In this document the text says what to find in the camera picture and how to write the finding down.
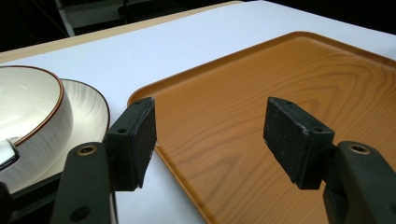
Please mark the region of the wood-grain brown tray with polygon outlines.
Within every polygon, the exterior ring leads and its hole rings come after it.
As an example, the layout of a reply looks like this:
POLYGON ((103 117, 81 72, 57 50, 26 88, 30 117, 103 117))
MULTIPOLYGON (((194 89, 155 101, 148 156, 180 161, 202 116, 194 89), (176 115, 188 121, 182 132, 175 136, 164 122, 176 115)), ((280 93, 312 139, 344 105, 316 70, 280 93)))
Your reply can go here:
POLYGON ((396 61, 294 32, 150 84, 157 154, 209 224, 327 224, 320 190, 300 190, 262 134, 269 97, 289 100, 337 141, 396 169, 396 61))

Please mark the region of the white plate with brown rim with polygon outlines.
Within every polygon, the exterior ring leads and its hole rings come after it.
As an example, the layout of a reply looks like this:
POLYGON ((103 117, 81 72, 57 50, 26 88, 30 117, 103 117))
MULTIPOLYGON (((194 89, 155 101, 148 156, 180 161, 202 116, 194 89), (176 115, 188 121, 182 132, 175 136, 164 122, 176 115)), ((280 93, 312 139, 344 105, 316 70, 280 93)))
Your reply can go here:
POLYGON ((102 142, 110 122, 109 108, 103 94, 80 81, 63 79, 73 112, 73 130, 60 158, 38 178, 44 180, 64 169, 68 152, 88 142, 102 142))

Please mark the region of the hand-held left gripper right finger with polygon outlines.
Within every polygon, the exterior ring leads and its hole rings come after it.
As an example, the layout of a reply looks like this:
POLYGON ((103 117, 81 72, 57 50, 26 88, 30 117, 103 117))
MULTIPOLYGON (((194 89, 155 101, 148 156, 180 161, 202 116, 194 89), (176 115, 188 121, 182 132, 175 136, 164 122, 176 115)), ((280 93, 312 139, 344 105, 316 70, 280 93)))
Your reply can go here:
POLYGON ((285 99, 267 99, 263 140, 298 189, 325 185, 330 224, 396 224, 396 171, 363 143, 333 143, 334 131, 285 99))

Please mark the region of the white bowl with brown rim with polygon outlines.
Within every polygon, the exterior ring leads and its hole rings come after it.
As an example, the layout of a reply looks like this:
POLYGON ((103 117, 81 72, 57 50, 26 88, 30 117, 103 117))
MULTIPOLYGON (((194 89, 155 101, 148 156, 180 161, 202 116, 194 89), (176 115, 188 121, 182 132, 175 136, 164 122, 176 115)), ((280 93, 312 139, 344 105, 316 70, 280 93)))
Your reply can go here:
POLYGON ((20 158, 0 171, 12 193, 36 181, 60 158, 73 129, 73 112, 62 81, 32 66, 0 66, 0 140, 20 158))

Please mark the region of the metal stand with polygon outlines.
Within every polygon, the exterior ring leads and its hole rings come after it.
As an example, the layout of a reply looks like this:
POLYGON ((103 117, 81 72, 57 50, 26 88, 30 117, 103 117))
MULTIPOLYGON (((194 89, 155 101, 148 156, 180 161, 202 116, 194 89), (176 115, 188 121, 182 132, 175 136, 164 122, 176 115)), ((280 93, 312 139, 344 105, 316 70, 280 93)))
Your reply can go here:
POLYGON ((118 8, 122 6, 122 0, 94 0, 70 6, 65 0, 54 1, 69 36, 76 35, 76 28, 118 19, 118 8))

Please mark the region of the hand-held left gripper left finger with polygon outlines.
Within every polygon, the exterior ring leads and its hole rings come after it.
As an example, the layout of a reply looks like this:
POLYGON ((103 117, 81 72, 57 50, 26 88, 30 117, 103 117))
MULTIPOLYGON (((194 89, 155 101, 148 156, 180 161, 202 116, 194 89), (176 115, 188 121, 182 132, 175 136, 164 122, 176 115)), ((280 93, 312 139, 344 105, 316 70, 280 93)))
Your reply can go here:
POLYGON ((141 188, 157 141, 155 101, 131 103, 106 132, 67 155, 50 224, 117 224, 117 191, 141 188))

